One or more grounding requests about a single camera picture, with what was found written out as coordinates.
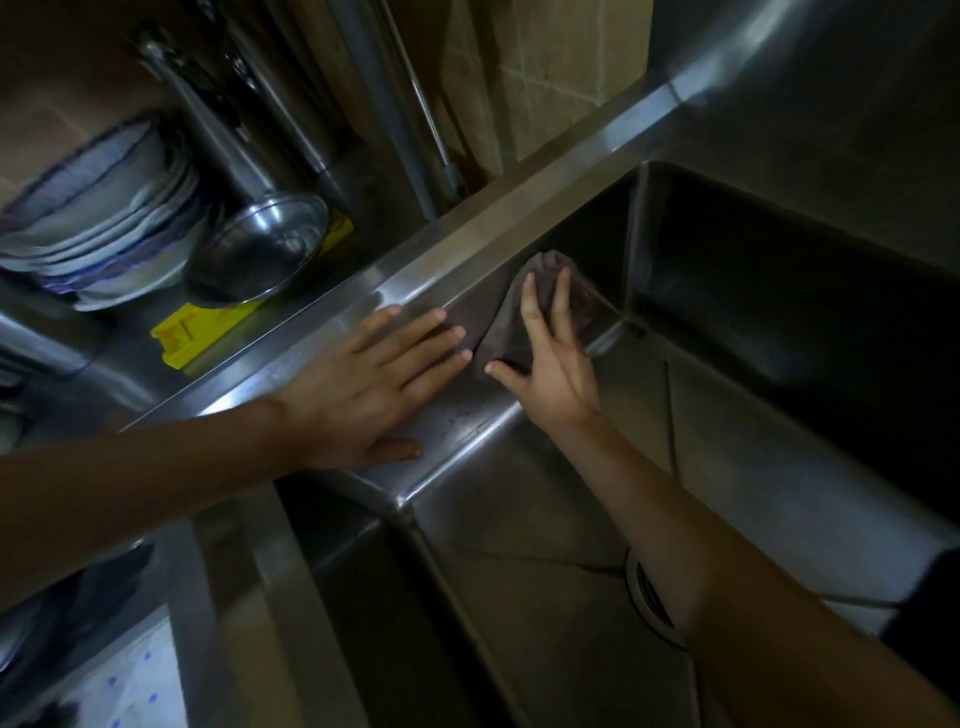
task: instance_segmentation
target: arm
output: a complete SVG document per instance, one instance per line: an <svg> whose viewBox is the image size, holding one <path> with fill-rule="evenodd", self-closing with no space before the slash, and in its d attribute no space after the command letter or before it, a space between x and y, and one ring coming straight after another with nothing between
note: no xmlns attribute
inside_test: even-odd
<svg viewBox="0 0 960 728"><path fill-rule="evenodd" d="M0 609L111 546L304 467L360 469L420 455L380 436L469 362L440 361L463 339L445 318L421 316L381 334L381 309L280 391L173 425L20 452L0 459Z"/></svg>
<svg viewBox="0 0 960 728"><path fill-rule="evenodd" d="M598 412L589 359L558 281L553 334L533 279L523 319L534 370L510 389L606 506L737 725L960 725L956 708L882 643L856 632L679 487Z"/></svg>

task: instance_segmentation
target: bowl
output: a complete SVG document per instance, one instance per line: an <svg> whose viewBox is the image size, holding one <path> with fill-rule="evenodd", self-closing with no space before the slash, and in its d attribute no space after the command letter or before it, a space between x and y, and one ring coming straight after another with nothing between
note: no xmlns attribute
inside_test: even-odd
<svg viewBox="0 0 960 728"><path fill-rule="evenodd" d="M209 217L209 210L210 205L197 190L162 226L153 229L149 235L117 255L62 276L35 274L34 280L41 288L63 294L85 290L100 281L116 278L182 239L201 218Z"/></svg>
<svg viewBox="0 0 960 728"><path fill-rule="evenodd" d="M196 176L196 170L187 159L186 153L175 151L165 176L157 178L156 185L147 190L148 194L137 195L127 209L62 243L43 246L40 255L15 256L19 251L8 249L7 253L14 257L0 256L0 266L12 271L39 271L43 266L104 248L121 238L132 242L157 224L157 209L168 205L176 195L181 194L184 182L191 176Z"/></svg>
<svg viewBox="0 0 960 728"><path fill-rule="evenodd" d="M148 210L148 214L137 223L133 230L99 246L90 248L87 248L86 245L78 246L75 249L78 253L67 258L59 258L58 256L56 260L50 260L47 257L33 258L34 261L43 261L34 266L33 273L47 278L68 276L122 255L127 249L140 245L142 241L152 237L156 231L165 228L174 217L181 214L189 204L200 196L199 183L200 178L197 174L192 171L189 172L180 180L180 185L173 195L168 200L164 200L153 209Z"/></svg>
<svg viewBox="0 0 960 728"><path fill-rule="evenodd" d="M167 147L158 116L138 117L98 137L41 177L4 210L0 250L7 255L43 255L51 246L96 228L130 210L167 173Z"/></svg>
<svg viewBox="0 0 960 728"><path fill-rule="evenodd" d="M175 273L182 270L190 252L211 232L210 216L204 215L179 240L168 245L148 260L133 266L119 276L101 280L78 291L80 302L117 305L153 291L161 285L176 282Z"/></svg>
<svg viewBox="0 0 960 728"><path fill-rule="evenodd" d="M187 258L187 300L223 308L278 293L321 248L329 222L326 203L307 192L279 192L241 210Z"/></svg>

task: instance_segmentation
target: drain strainer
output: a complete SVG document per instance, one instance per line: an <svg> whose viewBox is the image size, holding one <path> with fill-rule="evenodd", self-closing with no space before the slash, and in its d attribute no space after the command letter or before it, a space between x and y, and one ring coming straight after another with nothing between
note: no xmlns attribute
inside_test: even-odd
<svg viewBox="0 0 960 728"><path fill-rule="evenodd" d="M636 610L640 612L640 616L650 628L669 643L680 649L686 649L680 633L663 609L657 590L650 583L647 572L643 570L632 549L627 552L627 589L630 591L630 599L633 600Z"/></svg>

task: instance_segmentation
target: sink basin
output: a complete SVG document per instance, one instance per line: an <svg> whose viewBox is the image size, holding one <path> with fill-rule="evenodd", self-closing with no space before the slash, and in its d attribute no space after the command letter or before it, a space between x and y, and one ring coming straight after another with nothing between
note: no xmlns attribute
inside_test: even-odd
<svg viewBox="0 0 960 728"><path fill-rule="evenodd" d="M479 282L454 272L411 314L445 303L475 346L530 255L573 257L635 314L588 332L604 412L861 629L960 544L904 492L955 516L941 271L662 163L518 254L491 248ZM508 393L463 376L397 434L424 457L277 484L371 725L723 724L635 603L627 544Z"/></svg>

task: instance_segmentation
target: brown rag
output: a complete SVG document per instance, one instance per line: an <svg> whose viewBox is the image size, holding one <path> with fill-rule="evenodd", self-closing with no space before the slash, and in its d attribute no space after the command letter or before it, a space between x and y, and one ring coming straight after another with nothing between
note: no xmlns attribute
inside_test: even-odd
<svg viewBox="0 0 960 728"><path fill-rule="evenodd" d="M573 274L570 282L570 315L573 328L579 337L593 319L598 304L605 304L596 293L593 284L577 270L577 264L557 251L537 253L530 258L514 277L500 309L493 317L493 323L480 341L473 356L473 372L483 374L484 367L495 359L507 362L524 373L529 373L534 363L530 337L520 316L520 299L523 295L523 282L527 274L537 275L537 298L540 310L547 322L550 321L550 308L553 303L553 290L557 277L564 268Z"/></svg>

